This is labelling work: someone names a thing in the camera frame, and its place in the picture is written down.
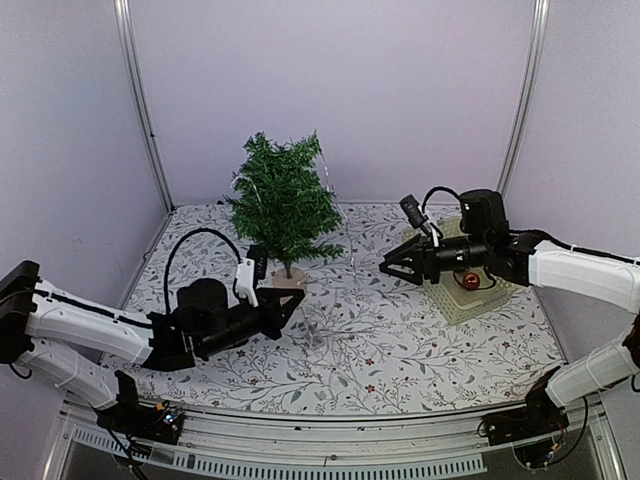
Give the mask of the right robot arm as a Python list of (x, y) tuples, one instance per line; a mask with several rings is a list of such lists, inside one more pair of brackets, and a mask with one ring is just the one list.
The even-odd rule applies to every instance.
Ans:
[[(514, 229), (495, 190), (475, 189), (455, 198), (461, 217), (454, 237), (437, 227), (426, 201), (402, 198), (401, 210), (417, 233), (384, 255), (380, 271), (415, 285), (435, 285), (445, 272), (479, 267), (514, 285), (561, 291), (639, 316), (638, 259), (569, 244), (540, 229)], [(639, 324), (633, 322), (590, 353), (544, 374), (530, 388), (517, 427), (537, 436), (554, 422), (556, 409), (638, 373)]]

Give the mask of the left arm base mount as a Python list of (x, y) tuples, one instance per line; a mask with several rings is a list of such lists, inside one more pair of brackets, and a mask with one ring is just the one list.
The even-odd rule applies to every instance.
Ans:
[(168, 400), (153, 406), (139, 402), (134, 379), (117, 370), (116, 403), (97, 410), (98, 425), (126, 435), (168, 445), (177, 445), (184, 423), (183, 410)]

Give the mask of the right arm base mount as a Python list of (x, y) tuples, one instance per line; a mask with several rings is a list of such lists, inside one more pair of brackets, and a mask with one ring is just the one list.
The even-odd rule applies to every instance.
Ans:
[(476, 430), (486, 438), (490, 446), (531, 439), (545, 434), (558, 433), (557, 440), (544, 440), (536, 444), (517, 447), (515, 457), (529, 469), (541, 469), (551, 465), (565, 439), (569, 426), (563, 407), (557, 407), (546, 394), (545, 388), (558, 367), (546, 372), (525, 395), (525, 405), (516, 409), (485, 415)]

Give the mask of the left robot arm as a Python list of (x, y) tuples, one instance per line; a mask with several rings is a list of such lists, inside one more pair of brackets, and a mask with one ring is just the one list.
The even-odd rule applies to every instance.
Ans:
[(242, 260), (234, 306), (221, 282), (204, 278), (179, 289), (174, 310), (141, 314), (72, 295), (42, 279), (37, 263), (23, 261), (1, 280), (1, 361), (49, 375), (57, 387), (108, 410), (126, 433), (141, 433), (149, 415), (137, 403), (135, 381), (121, 371), (100, 372), (77, 349), (172, 372), (242, 346), (257, 334), (277, 340), (305, 293), (256, 288), (252, 275), (252, 261)]

